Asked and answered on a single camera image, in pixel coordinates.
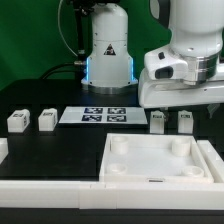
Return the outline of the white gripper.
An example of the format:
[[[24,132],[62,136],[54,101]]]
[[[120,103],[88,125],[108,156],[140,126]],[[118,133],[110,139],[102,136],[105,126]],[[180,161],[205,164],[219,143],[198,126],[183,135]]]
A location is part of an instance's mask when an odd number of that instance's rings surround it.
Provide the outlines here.
[[[220,107],[219,103],[224,103],[224,80],[189,86],[177,80],[151,80],[143,70],[139,79],[138,100],[143,108],[209,104],[207,110],[212,118]]]

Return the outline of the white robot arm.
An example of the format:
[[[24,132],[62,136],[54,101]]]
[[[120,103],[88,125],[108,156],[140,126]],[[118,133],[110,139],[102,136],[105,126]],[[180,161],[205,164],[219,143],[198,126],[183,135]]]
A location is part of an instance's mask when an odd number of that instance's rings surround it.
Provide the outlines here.
[[[224,0],[148,0],[152,17],[171,31],[170,43],[144,56],[133,77],[127,14],[115,4],[94,7],[93,50],[82,85],[114,94],[136,85],[143,108],[224,102]]]

